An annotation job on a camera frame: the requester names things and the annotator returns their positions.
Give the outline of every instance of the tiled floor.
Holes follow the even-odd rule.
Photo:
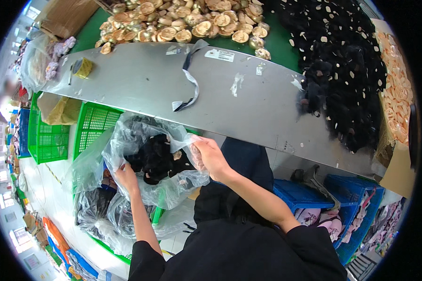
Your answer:
[[[71,136],[74,135],[75,126],[72,126]],[[204,132],[203,135],[216,140],[219,146],[225,140],[225,136],[215,133]],[[26,195],[31,202],[31,207],[39,211],[41,215],[50,217],[69,245],[80,253],[91,266],[97,270],[106,269],[126,279],[128,278],[129,265],[110,254],[107,250],[95,243],[87,234],[73,225],[71,184],[64,179],[64,175],[69,171],[69,167],[72,164],[72,147],[73,143],[69,143],[69,160],[49,162],[41,165],[36,165],[32,158],[25,158],[20,161],[22,171],[28,183],[28,192],[26,192]],[[308,169],[314,164],[312,161],[301,159],[284,152],[272,149],[266,149],[266,151],[275,178],[289,179],[295,169]],[[328,173],[352,175],[332,167],[321,165],[318,179],[323,181],[324,176]],[[180,233],[175,237],[161,241],[161,249],[174,254],[179,253],[183,249],[188,235],[188,233]],[[166,260],[171,257],[168,254],[163,255]]]

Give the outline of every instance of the stainless steel table surface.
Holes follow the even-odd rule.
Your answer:
[[[166,55],[173,48],[181,52]],[[205,57],[219,48],[197,51],[189,72],[198,82],[200,95],[195,104],[173,112],[172,102],[194,96],[194,85],[182,71],[191,48],[191,44],[170,42],[130,43],[119,44],[106,55],[100,48],[72,53],[60,59],[57,78],[43,90],[156,116],[355,174],[373,174],[373,151],[352,154],[330,137],[324,115],[299,114],[301,91],[291,82],[301,81],[301,74],[254,56],[230,51],[234,61],[228,62]],[[86,79],[73,76],[68,86],[70,65],[80,57],[94,62],[94,68]],[[257,67],[262,67],[261,75]],[[231,87],[241,76],[235,96]]]

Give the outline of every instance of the black shirt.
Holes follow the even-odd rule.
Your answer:
[[[201,223],[167,262],[145,241],[133,245],[135,280],[347,280],[327,229],[298,226],[287,234],[252,222]]]

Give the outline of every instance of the workbench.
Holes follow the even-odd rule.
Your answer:
[[[302,112],[298,54],[275,15],[266,19],[271,25],[266,48],[272,61],[251,55],[253,50],[247,45],[228,38],[207,40],[210,46],[192,56],[189,68],[198,82],[199,97],[179,112],[173,112],[172,102],[186,102],[194,96],[194,85],[182,71],[193,44],[119,44],[103,55],[94,44],[108,16],[102,9],[93,15],[72,52],[60,59],[59,74],[47,82],[44,91],[155,116],[372,176],[372,150],[351,153],[330,136],[324,115],[317,118]],[[178,49],[179,53],[166,54]],[[230,52],[233,61],[205,56],[216,50]],[[94,68],[87,79],[73,77],[68,85],[70,66],[81,57],[91,60]],[[234,84],[236,92],[231,90]]]

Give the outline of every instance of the yellow bag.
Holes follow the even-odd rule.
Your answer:
[[[79,99],[60,97],[46,92],[38,98],[41,119],[48,125],[75,124],[78,121],[81,104],[82,101]]]

